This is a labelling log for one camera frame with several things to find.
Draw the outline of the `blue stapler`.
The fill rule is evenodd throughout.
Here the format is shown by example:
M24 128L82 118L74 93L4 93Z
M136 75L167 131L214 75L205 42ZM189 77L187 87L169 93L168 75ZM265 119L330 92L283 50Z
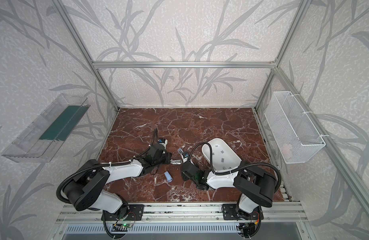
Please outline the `blue stapler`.
M168 171L164 172L164 175L165 175L168 183L173 181L173 178L172 178L172 176L170 175L170 173Z
M173 165L180 165L182 161L181 160L171 160L170 163Z
M182 157L183 161L185 162L188 157L189 157L189 153L183 151L181 148L178 149L178 153L180 154L180 156Z

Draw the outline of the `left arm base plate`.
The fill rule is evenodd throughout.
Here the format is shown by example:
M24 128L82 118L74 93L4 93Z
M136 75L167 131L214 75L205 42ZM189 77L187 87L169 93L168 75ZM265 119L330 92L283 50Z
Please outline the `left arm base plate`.
M107 211L101 217L101 220L108 221L141 221L144 214L144 205L142 204L130 204L122 206L114 214Z

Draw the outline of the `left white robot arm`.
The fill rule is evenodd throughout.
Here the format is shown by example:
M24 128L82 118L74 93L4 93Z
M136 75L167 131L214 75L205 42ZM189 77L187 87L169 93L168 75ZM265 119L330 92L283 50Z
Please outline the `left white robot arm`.
M156 144L131 160L101 164L97 160L87 161L78 171L63 180L57 187L57 198L71 204L77 211L102 210L119 218L130 212L128 203L104 190L108 183L149 174L161 164L169 164L172 154L166 150L168 141L159 139Z

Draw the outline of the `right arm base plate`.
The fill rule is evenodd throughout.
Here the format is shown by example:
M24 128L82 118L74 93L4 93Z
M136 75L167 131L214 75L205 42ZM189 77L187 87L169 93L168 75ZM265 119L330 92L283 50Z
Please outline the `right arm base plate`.
M221 211L224 220L252 220L256 221L258 218L263 220L260 206L253 209L252 213L247 213L241 210L237 204L223 204Z

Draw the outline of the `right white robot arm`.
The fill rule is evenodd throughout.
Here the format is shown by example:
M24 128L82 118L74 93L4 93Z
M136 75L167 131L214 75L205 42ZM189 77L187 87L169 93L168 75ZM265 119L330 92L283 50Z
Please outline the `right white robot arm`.
M282 181L280 171L268 163L241 162L235 169L224 172L202 171L190 161L181 165L184 181L191 180L196 188L208 189L236 188L241 192L237 209L247 214L257 207L272 207L274 194Z

